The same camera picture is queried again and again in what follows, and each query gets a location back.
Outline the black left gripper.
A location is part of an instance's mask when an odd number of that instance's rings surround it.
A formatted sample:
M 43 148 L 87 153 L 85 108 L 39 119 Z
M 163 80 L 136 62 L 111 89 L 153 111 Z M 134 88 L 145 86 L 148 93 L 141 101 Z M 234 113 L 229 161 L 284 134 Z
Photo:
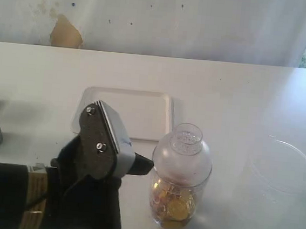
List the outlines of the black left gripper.
M 73 138 L 47 168 L 46 207 L 41 229 L 121 229 L 121 180 L 78 179 L 74 159 L 80 138 Z M 147 175 L 154 162 L 135 153 L 128 175 Z

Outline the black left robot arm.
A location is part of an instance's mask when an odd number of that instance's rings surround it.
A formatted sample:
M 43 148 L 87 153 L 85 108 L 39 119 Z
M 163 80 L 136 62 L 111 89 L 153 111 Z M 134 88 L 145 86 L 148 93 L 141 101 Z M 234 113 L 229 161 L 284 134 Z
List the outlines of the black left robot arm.
M 79 178 L 73 138 L 40 170 L 0 163 L 0 229 L 121 229 L 115 177 Z

